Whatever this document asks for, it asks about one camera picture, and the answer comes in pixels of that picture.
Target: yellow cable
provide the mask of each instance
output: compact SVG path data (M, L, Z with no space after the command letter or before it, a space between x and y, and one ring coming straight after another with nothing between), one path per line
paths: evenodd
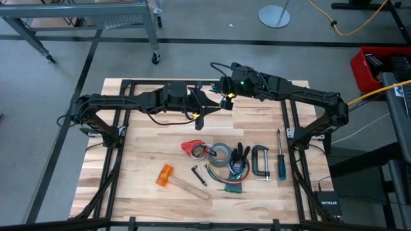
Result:
M319 10L321 13L323 13L325 16L327 16L327 18L328 18L331 22L334 21L334 20L331 18L331 16L329 16L328 13L326 13L324 10L321 10L318 6L314 5L314 3L313 3L311 0L308 0L308 1L309 1L310 4L312 4L317 10ZM354 34L354 33L356 33L356 32L359 32L365 25L368 24L368 22L370 22L373 18L375 18L375 16L377 16L377 14L381 11L381 9L385 6L385 4L387 4L388 1L389 1L389 0L385 0L385 1L383 2L383 4L381 4L381 6L378 8L378 10L375 11L375 13L374 13L365 23L363 23L359 28L356 28L356 29L353 30L352 32L350 32L350 33L341 33L341 32L338 30L337 26L334 25L333 27L334 27L335 31L336 31L339 35L341 35L341 36L348 36L348 35L352 35L352 34Z
M388 87L383 87L381 89L378 89L378 90L375 90L373 92L367 93L367 94L365 94L365 95L363 95L359 98L356 98L356 99L352 100L351 102L347 103L347 105L350 106L350 105L352 105L352 104L354 104L354 103L356 103L356 102L358 102L362 99L367 98L368 96L372 96L373 94L383 92L385 90L389 90L389 89L392 89L394 87L402 86L402 85L409 84L409 83L411 83L411 80L407 80L407 81L404 81L404 82L401 82L401 83L397 83L397 84L394 84L394 85L391 85L391 86L388 86Z

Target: rubber mallet head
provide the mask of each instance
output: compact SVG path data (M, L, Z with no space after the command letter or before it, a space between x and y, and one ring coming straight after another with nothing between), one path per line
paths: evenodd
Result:
M157 181L155 183L163 187L166 186L168 182L168 177L173 174L173 170L173 167L169 166L168 164L165 164L164 167L162 167L159 177L157 178Z

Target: blue tool handle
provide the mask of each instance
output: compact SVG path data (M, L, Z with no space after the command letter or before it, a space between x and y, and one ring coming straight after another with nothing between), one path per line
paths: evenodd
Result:
M278 155L278 176L280 180L285 180L287 178L284 155Z

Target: caster wheel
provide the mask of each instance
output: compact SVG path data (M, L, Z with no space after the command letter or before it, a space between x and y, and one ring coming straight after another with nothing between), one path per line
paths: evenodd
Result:
M160 16L157 16L157 25L159 28L162 28L162 21Z
M47 58L48 63L52 63L52 64L56 63L56 60L54 60L54 58L51 55L48 55L46 58Z
M400 7L401 7L401 3L402 3L402 2L396 2L396 3L394 3L394 7L395 7L395 8L400 8Z
M160 62L160 55L158 55L158 54L153 54L153 56L152 56L152 63L153 64L155 64L155 65L157 65L159 62Z

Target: cable bundle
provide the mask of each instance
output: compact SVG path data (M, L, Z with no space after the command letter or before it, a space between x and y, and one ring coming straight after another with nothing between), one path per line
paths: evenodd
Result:
M232 161L229 163L229 169L232 173L234 171L232 170L234 163ZM214 179L216 182L220 183L228 183L228 184L239 184L244 182L250 175L250 162L247 160L247 163L245 164L245 167L240 173L234 174L232 177L229 178L222 178L218 176L210 167L209 164L204 165L205 169L207 170L208 174L211 176L212 179Z

